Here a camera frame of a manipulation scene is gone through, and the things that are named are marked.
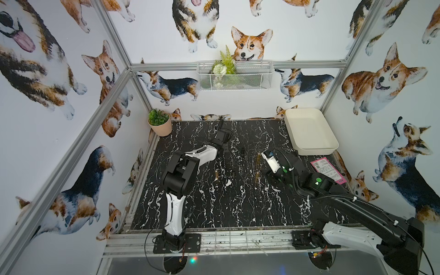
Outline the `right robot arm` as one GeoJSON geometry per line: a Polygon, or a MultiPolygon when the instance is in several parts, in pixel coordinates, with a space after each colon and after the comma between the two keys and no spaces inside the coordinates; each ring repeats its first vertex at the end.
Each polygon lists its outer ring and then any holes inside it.
{"type": "Polygon", "coordinates": [[[351,228],[319,219],[311,229],[292,233],[295,249],[320,248],[320,252],[312,254],[316,259],[327,249],[343,246],[376,256],[401,275],[420,274],[425,240],[422,222],[385,212],[351,194],[332,178],[310,173],[295,154],[275,148],[262,152],[261,156],[270,168],[267,174],[276,183],[288,186],[306,202],[331,206],[365,227],[351,228]]]}

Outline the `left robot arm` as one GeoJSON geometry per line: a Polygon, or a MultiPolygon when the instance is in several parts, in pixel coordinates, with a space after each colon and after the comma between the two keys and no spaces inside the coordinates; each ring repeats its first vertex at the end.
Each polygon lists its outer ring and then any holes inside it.
{"type": "Polygon", "coordinates": [[[162,174],[161,184],[167,198],[167,220],[163,235],[176,246],[184,240],[184,201],[195,183],[199,168],[215,160],[231,138],[231,130],[223,128],[223,123],[223,119],[219,121],[214,137],[202,147],[188,152],[174,152],[162,174]]]}

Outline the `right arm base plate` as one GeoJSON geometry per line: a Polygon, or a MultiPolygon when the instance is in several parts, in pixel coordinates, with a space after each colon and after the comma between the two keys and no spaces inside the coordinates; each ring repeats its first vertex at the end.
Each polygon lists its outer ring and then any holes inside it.
{"type": "Polygon", "coordinates": [[[341,248],[340,245],[332,245],[328,243],[320,232],[313,229],[294,230],[291,232],[291,235],[292,246],[296,250],[341,248]]]}

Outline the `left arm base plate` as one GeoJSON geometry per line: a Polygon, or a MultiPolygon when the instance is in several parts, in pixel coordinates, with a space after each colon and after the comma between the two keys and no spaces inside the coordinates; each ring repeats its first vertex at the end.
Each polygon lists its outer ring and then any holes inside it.
{"type": "Polygon", "coordinates": [[[170,253],[199,253],[201,250],[200,234],[182,233],[180,236],[172,236],[163,232],[154,241],[154,254],[170,253]]]}

